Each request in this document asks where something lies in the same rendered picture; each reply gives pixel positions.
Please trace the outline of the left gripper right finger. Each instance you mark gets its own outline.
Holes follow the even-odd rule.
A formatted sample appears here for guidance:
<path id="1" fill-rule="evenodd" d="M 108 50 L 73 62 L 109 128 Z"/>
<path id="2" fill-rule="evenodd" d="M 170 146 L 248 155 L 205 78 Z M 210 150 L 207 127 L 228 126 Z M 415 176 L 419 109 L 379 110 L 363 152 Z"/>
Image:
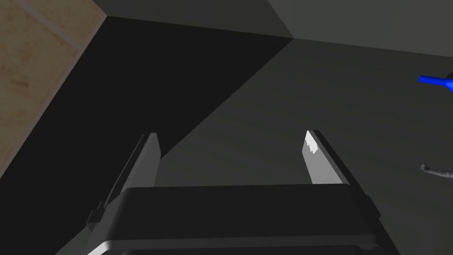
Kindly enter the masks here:
<path id="1" fill-rule="evenodd" d="M 346 184 L 361 196 L 365 195 L 352 172 L 321 131 L 306 131 L 302 156 L 313 184 Z"/>

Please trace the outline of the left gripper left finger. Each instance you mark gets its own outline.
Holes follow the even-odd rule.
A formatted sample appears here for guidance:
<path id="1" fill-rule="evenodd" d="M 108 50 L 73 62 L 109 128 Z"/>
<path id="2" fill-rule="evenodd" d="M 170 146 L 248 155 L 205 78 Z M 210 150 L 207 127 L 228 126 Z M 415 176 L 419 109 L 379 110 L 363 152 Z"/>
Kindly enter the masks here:
<path id="1" fill-rule="evenodd" d="M 104 208 L 128 188 L 154 186 L 160 157 L 157 134 L 144 133 L 116 179 Z"/>

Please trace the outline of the grey curved utensil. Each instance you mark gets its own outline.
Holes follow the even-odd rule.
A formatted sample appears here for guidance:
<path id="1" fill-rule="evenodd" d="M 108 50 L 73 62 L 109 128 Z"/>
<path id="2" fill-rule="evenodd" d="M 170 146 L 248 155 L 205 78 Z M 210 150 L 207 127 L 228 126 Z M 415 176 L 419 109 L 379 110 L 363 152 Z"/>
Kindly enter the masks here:
<path id="1" fill-rule="evenodd" d="M 421 170 L 436 176 L 444 177 L 444 178 L 452 178 L 453 179 L 453 171 L 447 170 L 438 170 L 432 167 L 428 167 L 426 164 L 421 165 Z"/>

